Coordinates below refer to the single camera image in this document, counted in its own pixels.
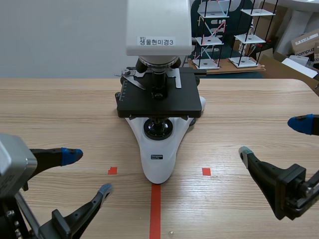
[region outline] blue gripper fingertip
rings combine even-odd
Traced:
[[[62,148],[62,166],[69,165],[79,161],[83,156],[83,151],[76,149],[75,153],[70,152],[68,148]]]
[[[314,115],[305,117],[292,117],[288,120],[288,126],[295,131],[311,135],[313,132]]]

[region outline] label sticker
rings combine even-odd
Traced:
[[[311,54],[311,53],[313,53],[314,52],[314,50],[315,50],[315,48],[312,48],[312,49],[309,49],[309,50],[306,50],[306,51],[303,51],[303,52],[301,52],[301,53],[298,53],[298,54],[296,54],[296,56],[303,56],[303,55],[309,55],[309,54]]]
[[[304,38],[304,39],[302,39],[302,40],[300,40],[300,41],[297,41],[297,42],[296,42],[296,45],[299,45],[299,44],[301,44],[301,43],[303,43],[303,42],[305,42],[305,41],[309,41],[309,40],[311,40],[311,39],[313,39],[313,38],[315,38],[315,37],[317,37],[317,36],[319,36],[318,33],[316,33],[316,34],[314,34],[314,35],[312,35],[312,36],[306,37],[306,38]]]
[[[138,46],[175,46],[176,38],[172,36],[138,36]]]
[[[151,159],[163,159],[163,155],[151,155]]]

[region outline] microscope stage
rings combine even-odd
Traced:
[[[180,74],[182,88],[177,89],[175,78],[167,78],[167,95],[164,100],[152,98],[152,73],[134,77],[146,90],[124,80],[120,99],[117,101],[118,116],[121,118],[168,118],[201,116],[201,103],[193,73]]]

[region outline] wooden table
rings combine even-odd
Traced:
[[[74,165],[41,173],[24,193],[44,223],[66,216],[99,187],[115,192],[85,239],[148,239],[151,183],[136,139],[117,117],[119,80],[0,79],[0,132],[30,148],[80,148]],[[319,98],[297,80],[202,80],[205,112],[183,139],[171,178],[161,186],[162,239],[318,239],[319,203],[301,218],[278,221],[238,155],[250,147],[261,160],[287,168],[319,168],[319,137],[287,126],[292,116],[319,113]],[[107,175],[118,167],[117,175]],[[211,177],[202,175],[211,168]]]

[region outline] red tape mark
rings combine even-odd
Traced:
[[[211,176],[210,168],[202,168],[203,176]]]
[[[116,175],[118,173],[117,167],[111,167],[108,171],[108,175]]]
[[[152,184],[150,239],[160,239],[160,184]]]

